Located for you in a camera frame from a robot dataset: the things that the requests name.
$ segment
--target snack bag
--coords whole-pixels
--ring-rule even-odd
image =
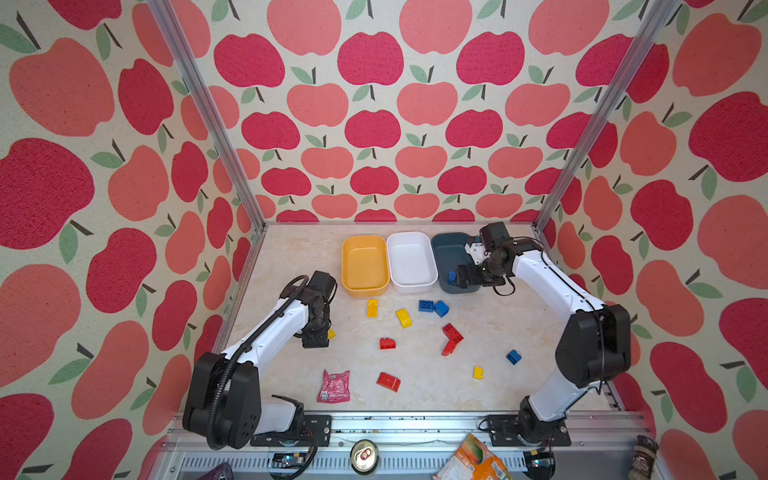
[[[511,477],[504,463],[470,433],[432,480],[511,480]]]

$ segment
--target black cable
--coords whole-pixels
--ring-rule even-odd
[[[221,450],[224,447],[223,443],[219,443],[216,440],[216,417],[219,412],[219,406],[221,405],[221,399],[224,396],[224,390],[227,387],[227,383],[232,378],[232,374],[235,371],[235,368],[237,367],[238,363],[237,360],[240,358],[243,353],[248,351],[251,347],[251,344],[253,344],[253,341],[256,340],[259,335],[264,333],[264,330],[266,330],[272,323],[278,319],[279,317],[283,316],[286,309],[290,306],[293,301],[298,298],[298,296],[302,293],[304,290],[304,287],[306,286],[307,282],[310,281],[310,278],[307,275],[299,275],[293,280],[291,280],[287,286],[293,285],[298,280],[301,280],[301,284],[288,296],[288,299],[285,301],[283,305],[281,305],[275,312],[269,316],[264,322],[259,325],[259,328],[256,329],[253,333],[251,333],[248,338],[240,344],[239,347],[237,347],[237,350],[235,350],[235,353],[232,354],[232,358],[229,359],[227,362],[227,365],[224,367],[224,371],[221,374],[221,378],[219,379],[219,385],[216,388],[216,393],[214,393],[214,399],[210,404],[210,411],[208,412],[208,422],[205,426],[205,438],[208,441],[208,447],[210,447],[213,450]]]

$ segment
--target plastic container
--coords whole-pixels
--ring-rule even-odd
[[[448,283],[448,272],[459,265],[472,263],[472,257],[464,251],[464,245],[472,236],[462,232],[440,233],[432,237],[432,251],[439,275],[440,288],[446,293],[472,293],[480,290],[479,285],[458,288]]]
[[[377,235],[350,237],[341,248],[341,283],[350,296],[379,296],[389,285],[386,243]]]
[[[429,291],[437,281],[437,263],[429,237],[421,232],[393,233],[386,239],[389,277],[400,293]]]

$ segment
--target red lego brick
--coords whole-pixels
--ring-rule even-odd
[[[458,343],[454,342],[453,340],[448,341],[448,345],[445,346],[445,348],[442,350],[443,356],[448,356],[453,353],[454,350],[456,350],[456,345]]]
[[[447,336],[457,344],[464,339],[462,334],[459,333],[458,330],[455,329],[453,325],[451,325],[450,323],[442,327],[442,332],[445,334],[445,336]]]
[[[379,340],[379,349],[381,350],[391,350],[397,347],[397,344],[395,343],[395,340],[393,339],[380,339]]]
[[[394,393],[397,393],[397,391],[400,389],[400,379],[391,376],[388,373],[381,372],[381,375],[379,375],[379,379],[376,380],[376,383],[385,389],[392,390]]]

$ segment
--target marble floor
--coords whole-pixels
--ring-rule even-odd
[[[450,295],[436,283],[427,293],[403,295],[390,284],[379,297],[379,318],[366,317],[367,299],[354,299],[341,284],[341,247],[355,235],[386,238],[399,231],[418,230],[429,237],[464,231],[476,234],[476,225],[270,225],[253,275],[237,315],[228,345],[248,333],[272,308],[283,286],[295,276],[314,270],[339,282],[331,303],[336,338],[327,349],[303,349],[291,339],[275,360],[260,371],[262,396],[288,396],[304,402],[308,410],[478,411],[516,410],[554,368],[554,349],[563,329],[544,300],[523,282],[511,296],[497,296],[490,288]],[[531,235],[525,225],[508,225],[512,236]],[[508,286],[500,289],[506,292]],[[445,318],[421,313],[419,299],[443,300],[450,307]],[[406,308],[413,326],[403,329],[395,311]],[[464,336],[456,351],[443,357],[446,323]],[[380,350],[379,339],[397,342],[394,350]],[[522,361],[513,366],[505,356],[516,349]],[[475,366],[485,370],[482,381],[472,378]],[[339,404],[317,402],[323,370],[349,370],[351,400]],[[376,384],[381,372],[402,381],[394,393]],[[604,396],[590,392],[574,410],[608,410]]]

